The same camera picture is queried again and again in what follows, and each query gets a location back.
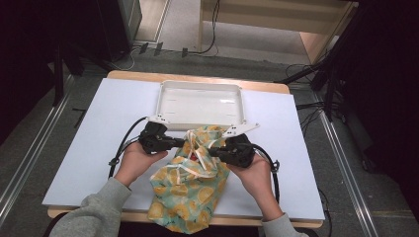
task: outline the metal rail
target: metal rail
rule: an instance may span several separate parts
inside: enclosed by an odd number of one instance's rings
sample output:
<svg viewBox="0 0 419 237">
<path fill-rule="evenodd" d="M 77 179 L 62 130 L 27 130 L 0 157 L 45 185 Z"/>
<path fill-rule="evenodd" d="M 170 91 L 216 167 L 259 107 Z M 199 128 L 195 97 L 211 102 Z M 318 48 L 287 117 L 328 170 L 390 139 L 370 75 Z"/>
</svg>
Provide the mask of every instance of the metal rail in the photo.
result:
<svg viewBox="0 0 419 237">
<path fill-rule="evenodd" d="M 73 85 L 74 78 L 72 75 L 70 75 L 65 81 L 64 87 L 67 89 L 66 94 L 62 98 L 61 102 L 59 102 L 59 104 L 56 107 L 53 107 L 49 112 L 48 117 L 46 118 L 31 147 L 29 148 L 24 159 L 16 170 L 15 175 L 0 197 L 0 228 L 5 222 L 6 217 L 12 209 L 16 199 L 18 198 L 18 195 L 22 190 L 27 178 L 37 163 L 43 146 L 48 140 L 49 135 L 54 129 L 56 122 L 58 121 L 63 109 L 65 108 L 65 105 L 67 104 L 68 95 L 70 94 Z"/>
<path fill-rule="evenodd" d="M 317 94 L 314 93 L 313 95 L 316 102 L 321 101 Z M 346 185 L 346 188 L 348 189 L 348 193 L 352 200 L 352 204 L 354 205 L 355 211 L 357 212 L 364 234 L 365 236 L 376 237 L 378 236 L 378 233 L 376 226 L 374 225 L 372 215 L 367 207 L 367 203 L 365 202 L 360 187 L 358 186 L 358 183 L 354 177 L 351 166 L 348 163 L 333 121 L 329 121 L 325 113 L 321 113 L 320 117 L 332 146 L 333 153 L 335 154 L 339 169 L 342 173 L 343 181 Z"/>
</svg>

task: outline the white tabletop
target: white tabletop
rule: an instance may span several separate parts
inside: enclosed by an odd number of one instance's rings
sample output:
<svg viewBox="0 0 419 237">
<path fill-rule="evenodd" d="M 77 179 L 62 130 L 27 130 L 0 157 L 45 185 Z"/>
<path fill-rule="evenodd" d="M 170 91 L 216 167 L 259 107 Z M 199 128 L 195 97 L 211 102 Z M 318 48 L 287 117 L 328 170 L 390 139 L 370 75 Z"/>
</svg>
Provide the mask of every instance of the white tabletop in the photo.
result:
<svg viewBox="0 0 419 237">
<path fill-rule="evenodd" d="M 160 83 L 105 78 L 42 202 L 49 206 L 79 206 L 108 180 L 108 162 L 131 125 L 155 115 Z M 279 160 L 280 205 L 291 219 L 324 220 L 307 149 L 292 95 L 242 91 L 245 117 L 260 127 L 247 132 L 250 141 Z M 130 137 L 139 135 L 141 122 Z M 167 135 L 183 137 L 184 131 Z M 174 156 L 175 149 L 131 185 L 124 209 L 147 211 L 153 197 L 149 177 Z M 214 215 L 261 216 L 254 199 L 230 173 Z"/>
</svg>

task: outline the black cable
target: black cable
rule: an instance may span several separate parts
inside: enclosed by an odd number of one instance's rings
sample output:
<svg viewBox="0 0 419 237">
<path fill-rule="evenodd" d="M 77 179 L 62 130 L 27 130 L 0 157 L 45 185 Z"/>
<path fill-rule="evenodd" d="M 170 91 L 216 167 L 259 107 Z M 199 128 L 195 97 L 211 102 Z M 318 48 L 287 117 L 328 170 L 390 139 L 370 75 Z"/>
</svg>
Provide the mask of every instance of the black cable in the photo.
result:
<svg viewBox="0 0 419 237">
<path fill-rule="evenodd" d="M 171 49 L 157 49 L 157 48 L 154 48 L 154 47 L 148 47 L 147 49 L 159 50 L 160 52 L 175 52 L 175 53 L 182 53 L 181 51 L 178 51 L 178 50 L 171 50 Z"/>
<path fill-rule="evenodd" d="M 262 152 L 263 155 L 268 158 L 269 164 L 271 166 L 271 172 L 272 177 L 274 178 L 274 187 L 275 187 L 275 199 L 277 200 L 277 203 L 280 203 L 280 185 L 278 182 L 278 169 L 280 168 L 280 162 L 276 161 L 275 163 L 272 161 L 271 157 L 268 155 L 268 153 L 259 145 L 252 144 L 253 148 L 257 149 L 258 151 Z"/>
<path fill-rule="evenodd" d="M 325 204 L 326 204 L 326 208 L 324 209 L 324 213 L 326 214 L 326 217 L 329 219 L 329 234 L 327 236 L 331 237 L 332 236 L 332 216 L 330 215 L 330 210 L 329 210 L 329 199 L 327 198 L 326 194 L 319 188 L 317 188 L 318 191 L 324 196 L 325 199 Z"/>
<path fill-rule="evenodd" d="M 290 77 L 290 75 L 289 75 L 289 70 L 290 70 L 290 68 L 292 68 L 292 67 L 295 67 L 295 66 L 301 66 L 301 71 L 303 71 L 304 70 L 304 68 L 305 67 L 309 67 L 309 65 L 306 65 L 306 64 L 291 64 L 291 65 L 289 65 L 287 68 L 286 68 L 286 76 L 287 76 L 287 78 L 288 77 Z M 308 77 L 307 77 L 307 75 L 305 75 L 304 76 L 304 78 L 308 81 L 308 82 L 298 82 L 298 81 L 294 81 L 295 83 L 298 83 L 298 84 L 309 84 L 309 83 L 311 83 L 311 79 L 309 79 Z"/>
<path fill-rule="evenodd" d="M 123 154 L 126 146 L 124 146 L 124 144 L 126 143 L 126 138 L 129 136 L 129 134 L 132 132 L 132 130 L 143 120 L 147 119 L 147 117 L 143 117 L 140 118 L 139 120 L 137 120 L 132 126 L 131 128 L 128 130 L 128 132 L 126 133 L 126 135 L 124 136 L 123 141 L 120 144 L 120 147 L 118 148 L 117 154 L 115 155 L 115 157 L 109 162 L 109 165 L 111 166 L 111 170 L 109 171 L 109 177 L 111 178 L 114 175 L 115 172 L 115 167 L 120 163 L 120 156 L 121 154 Z"/>
<path fill-rule="evenodd" d="M 305 137 L 305 134 L 307 133 L 307 130 L 308 130 L 308 126 L 313 122 L 313 121 L 315 121 L 316 119 L 318 119 L 318 117 L 320 116 L 320 114 L 323 112 L 323 109 L 322 108 L 317 108 L 313 113 L 311 113 L 310 115 L 308 115 L 307 116 L 307 118 L 309 118 L 308 119 L 308 122 L 301 128 L 301 130 L 303 130 L 303 133 L 302 133 L 302 136 L 304 136 Z"/>
<path fill-rule="evenodd" d="M 219 13 L 219 0 L 216 1 L 215 6 L 213 7 L 213 11 L 212 11 L 212 42 L 209 48 L 207 48 L 205 51 L 189 51 L 188 53 L 203 54 L 212 49 L 213 45 L 215 44 L 215 24 L 216 24 L 216 19 L 218 18 L 218 13 Z"/>
<path fill-rule="evenodd" d="M 324 107 L 325 102 L 315 102 L 315 103 L 309 103 L 309 104 L 300 104 L 296 105 L 297 110 L 307 109 L 307 108 L 316 108 L 316 107 Z M 334 106 L 334 110 L 338 110 L 339 106 L 341 106 L 340 103 L 333 102 L 332 105 Z"/>
<path fill-rule="evenodd" d="M 318 62 L 317 63 L 315 63 L 315 64 L 311 64 L 311 65 L 308 65 L 308 64 L 291 64 L 291 65 L 289 65 L 287 68 L 286 68 L 286 75 L 287 75 L 287 78 L 286 79 L 283 79 L 283 80 L 280 80 L 280 81 L 277 81 L 277 80 L 275 80 L 275 81 L 273 81 L 273 83 L 282 83 L 282 84 L 286 84 L 286 85 L 288 85 L 288 84 L 290 84 L 291 82 L 296 82 L 296 83 L 301 83 L 301 82 L 297 82 L 297 80 L 299 80 L 299 79 L 301 79 L 302 77 L 304 77 L 305 79 L 307 79 L 310 83 L 312 82 L 312 80 L 311 79 L 309 79 L 308 77 L 307 77 L 307 75 L 308 74 L 311 74 L 311 73 L 316 73 L 316 72 L 324 72 L 324 71 L 317 71 L 317 70 L 319 70 L 320 68 L 322 68 L 322 66 L 323 66 L 323 64 L 324 64 L 324 61 L 326 60 L 326 56 L 329 54 L 329 50 L 327 50 L 327 48 L 326 48 L 326 52 L 325 53 L 323 53 L 323 55 L 321 55 L 320 57 L 319 57 L 319 59 L 318 59 Z M 299 72 L 297 72 L 296 74 L 294 74 L 294 75 L 292 75 L 292 76 L 290 76 L 289 74 L 288 74 L 288 70 L 291 68 L 291 67 L 293 67 L 293 66 L 303 66 L 302 67 L 302 70 L 301 71 L 299 71 Z"/>
</svg>

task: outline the hand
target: hand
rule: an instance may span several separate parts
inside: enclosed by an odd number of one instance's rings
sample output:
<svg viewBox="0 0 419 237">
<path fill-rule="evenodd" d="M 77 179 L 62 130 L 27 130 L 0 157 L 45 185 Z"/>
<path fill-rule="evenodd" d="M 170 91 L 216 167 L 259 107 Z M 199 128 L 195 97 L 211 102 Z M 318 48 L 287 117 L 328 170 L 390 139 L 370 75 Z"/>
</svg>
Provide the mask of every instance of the hand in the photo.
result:
<svg viewBox="0 0 419 237">
<path fill-rule="evenodd" d="M 227 166 L 241 180 L 244 189 L 256 200 L 266 221 L 284 215 L 272 193 L 271 166 L 268 161 L 255 154 L 248 168 L 228 164 Z"/>
<path fill-rule="evenodd" d="M 167 156 L 167 151 L 147 154 L 139 142 L 129 145 L 125 152 L 120 169 L 114 178 L 123 185 L 129 187 L 139 176 L 141 176 L 156 161 Z"/>
</svg>

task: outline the white table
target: white table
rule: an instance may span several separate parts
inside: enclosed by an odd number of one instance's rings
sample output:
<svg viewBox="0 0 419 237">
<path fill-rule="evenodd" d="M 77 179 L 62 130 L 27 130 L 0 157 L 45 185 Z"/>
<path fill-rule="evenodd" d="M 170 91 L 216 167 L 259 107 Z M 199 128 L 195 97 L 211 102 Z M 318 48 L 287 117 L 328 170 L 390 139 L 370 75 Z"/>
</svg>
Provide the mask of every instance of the white table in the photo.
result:
<svg viewBox="0 0 419 237">
<path fill-rule="evenodd" d="M 242 88 L 244 112 L 248 122 L 261 124 L 247 132 L 249 139 L 262 146 L 281 163 L 279 171 L 280 205 L 295 227 L 321 226 L 322 204 L 310 160 L 299 127 L 293 96 L 287 86 L 271 83 L 224 80 L 193 76 L 114 71 L 104 79 L 80 128 L 43 200 L 48 214 L 57 216 L 74 209 L 89 194 L 96 193 L 108 180 L 108 162 L 130 126 L 139 118 L 155 114 L 160 82 L 164 80 L 235 83 Z M 131 133 L 138 135 L 146 121 Z M 183 137 L 184 131 L 167 135 Z M 147 210 L 153 197 L 149 177 L 169 159 L 155 163 L 130 187 L 132 196 L 124 206 L 122 220 L 149 221 Z M 230 173 L 211 224 L 261 225 L 261 212 L 240 180 Z"/>
</svg>

